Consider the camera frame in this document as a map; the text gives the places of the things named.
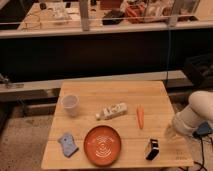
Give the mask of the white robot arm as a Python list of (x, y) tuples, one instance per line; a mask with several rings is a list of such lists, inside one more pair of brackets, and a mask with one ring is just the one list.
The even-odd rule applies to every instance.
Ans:
[(195, 91), (188, 105), (172, 119), (173, 129), (181, 135), (191, 135), (205, 121), (213, 123), (213, 92)]

